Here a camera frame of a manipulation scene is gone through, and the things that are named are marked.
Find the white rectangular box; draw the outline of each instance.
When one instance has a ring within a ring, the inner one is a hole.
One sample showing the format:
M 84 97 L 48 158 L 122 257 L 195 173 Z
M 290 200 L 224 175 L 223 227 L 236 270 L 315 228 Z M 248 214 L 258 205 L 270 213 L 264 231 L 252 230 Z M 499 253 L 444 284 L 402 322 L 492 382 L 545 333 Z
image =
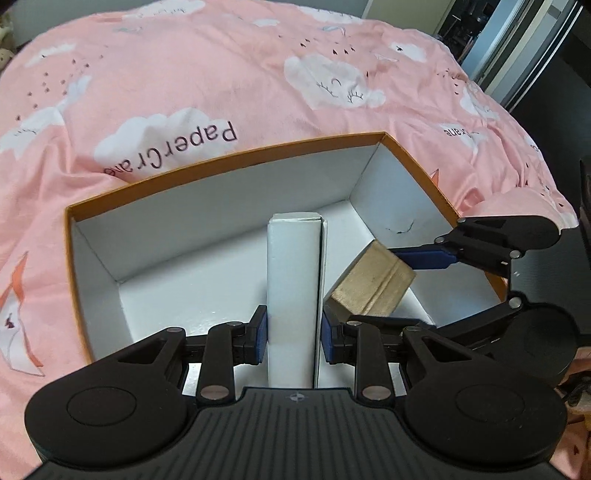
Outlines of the white rectangular box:
M 89 356 L 169 326 L 197 335 L 248 321 L 267 303 L 269 219 L 309 211 L 328 225 L 324 295 L 374 238 L 388 248 L 422 245 L 457 220 L 429 176 L 383 132 L 228 155 L 81 202 L 66 212 L 66 240 Z M 463 264 L 420 271 L 396 314 L 445 325 L 499 303 L 495 292 L 503 289 L 500 278 Z M 238 366 L 235 375 L 237 393 L 268 381 L 263 365 Z M 319 387 L 352 385 L 352 367 L 321 356 Z
M 318 383 L 326 222 L 279 213 L 267 226 L 268 379 L 271 388 Z

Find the cloud print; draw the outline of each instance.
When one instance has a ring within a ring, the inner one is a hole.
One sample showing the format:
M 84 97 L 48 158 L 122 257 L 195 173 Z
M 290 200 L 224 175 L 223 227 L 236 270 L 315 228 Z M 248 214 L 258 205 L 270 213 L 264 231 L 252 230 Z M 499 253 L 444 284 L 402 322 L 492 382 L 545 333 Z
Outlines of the cloud print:
M 56 106 L 43 108 L 27 119 L 23 120 L 17 128 L 13 128 L 0 137 L 0 153 L 13 150 L 14 156 L 19 159 L 29 144 L 50 125 L 64 125 L 63 112 L 84 95 L 90 76 L 68 85 L 66 97 Z
M 492 111 L 492 109 L 486 105 L 482 105 L 474 96 L 472 92 L 475 91 L 475 87 L 470 85 L 464 87 L 464 94 L 462 100 L 460 100 L 460 106 L 468 113 L 472 115 L 480 115 L 485 119 L 498 120 L 499 115 Z
M 225 119 L 211 120 L 196 108 L 170 116 L 157 113 L 128 119 L 95 148 L 105 173 L 125 180 L 144 179 L 234 150 L 238 131 Z
M 257 27 L 274 27 L 275 25 L 279 25 L 279 20 L 275 20 L 274 18 L 259 18 L 252 23 Z
M 390 48 L 411 60 L 419 61 L 420 63 L 425 63 L 427 61 L 427 54 L 417 45 L 393 42 L 390 45 Z
M 320 8 L 310 8 L 310 7 L 298 7 L 301 12 L 305 13 L 313 17 L 315 20 L 319 22 L 330 22 L 330 23 L 363 23 L 358 17 L 354 17 L 353 15 L 347 14 L 340 14 L 338 12 L 331 12 L 330 10 L 322 10 Z
M 123 18 L 145 18 L 158 15 L 188 15 L 205 7 L 202 0 L 161 0 L 153 4 L 144 5 Z
M 283 71 L 287 82 L 314 110 L 327 106 L 377 107 L 386 101 L 381 90 L 367 87 L 365 76 L 356 67 L 317 53 L 303 58 L 290 57 Z
M 468 132 L 459 124 L 439 124 L 449 137 L 458 137 L 462 143 L 472 150 L 472 154 L 478 153 L 478 144 L 486 140 L 485 134 L 480 132 Z
M 527 143 L 530 146 L 530 148 L 537 153 L 537 155 L 540 158 L 540 160 L 543 160 L 544 159 L 544 156 L 542 155 L 542 151 L 538 148 L 538 145 L 535 144 L 534 139 L 531 138 L 526 133 L 525 136 L 524 136 L 524 140 L 525 140 L 525 143 Z
M 63 43 L 61 45 L 58 45 L 57 47 L 45 48 L 43 50 L 40 50 L 31 58 L 31 60 L 25 63 L 25 67 L 32 67 L 33 65 L 36 65 L 37 63 L 46 59 L 47 57 L 59 55 L 60 53 L 66 53 L 74 50 L 75 48 L 75 43 Z

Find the black round disc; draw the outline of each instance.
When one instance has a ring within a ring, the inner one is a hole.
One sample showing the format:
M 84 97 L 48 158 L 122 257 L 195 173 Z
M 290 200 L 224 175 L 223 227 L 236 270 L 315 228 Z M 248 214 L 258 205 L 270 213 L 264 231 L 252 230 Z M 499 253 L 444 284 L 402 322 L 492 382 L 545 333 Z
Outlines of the black round disc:
M 549 458 L 566 426 L 552 388 L 488 359 L 441 364 L 410 390 L 405 415 L 452 462 L 490 468 Z
M 536 306 L 520 313 L 499 341 L 493 344 L 495 360 L 558 385 L 578 348 L 577 332 L 561 311 Z
M 121 363 L 116 376 L 87 367 L 37 392 L 25 426 L 39 453 L 64 465 L 110 468 L 169 445 L 184 427 L 186 404 L 163 375 L 141 367 Z

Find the open cardboard box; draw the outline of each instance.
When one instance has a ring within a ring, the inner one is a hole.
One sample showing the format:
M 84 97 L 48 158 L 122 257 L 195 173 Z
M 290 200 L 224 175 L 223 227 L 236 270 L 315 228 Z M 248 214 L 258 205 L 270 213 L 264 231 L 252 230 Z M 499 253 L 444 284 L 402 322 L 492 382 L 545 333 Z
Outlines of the open cardboard box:
M 422 245 L 457 221 L 429 176 L 383 132 L 228 155 L 78 203 L 66 211 L 66 239 L 89 359 L 169 326 L 200 335 L 247 322 L 266 302 L 267 222 L 305 211 L 328 224 L 325 294 L 374 238 L 388 248 Z M 499 303 L 503 290 L 500 278 L 463 264 L 420 271 L 394 314 L 446 325 Z M 191 369 L 185 393 L 198 372 Z M 264 364 L 235 374 L 238 394 L 267 383 Z M 352 386 L 352 367 L 321 356 L 319 387 Z

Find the pink blanket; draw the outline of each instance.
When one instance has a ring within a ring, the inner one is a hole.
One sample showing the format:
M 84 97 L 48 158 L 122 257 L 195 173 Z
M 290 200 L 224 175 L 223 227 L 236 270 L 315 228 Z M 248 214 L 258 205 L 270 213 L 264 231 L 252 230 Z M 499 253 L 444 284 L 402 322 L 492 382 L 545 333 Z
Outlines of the pink blanket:
M 66 277 L 67 205 L 228 152 L 387 131 L 463 215 L 577 224 L 532 139 L 448 49 L 378 21 L 163 0 L 39 36 L 2 75 L 0 99 L 4 480 L 39 463 L 27 400 L 87 362 Z

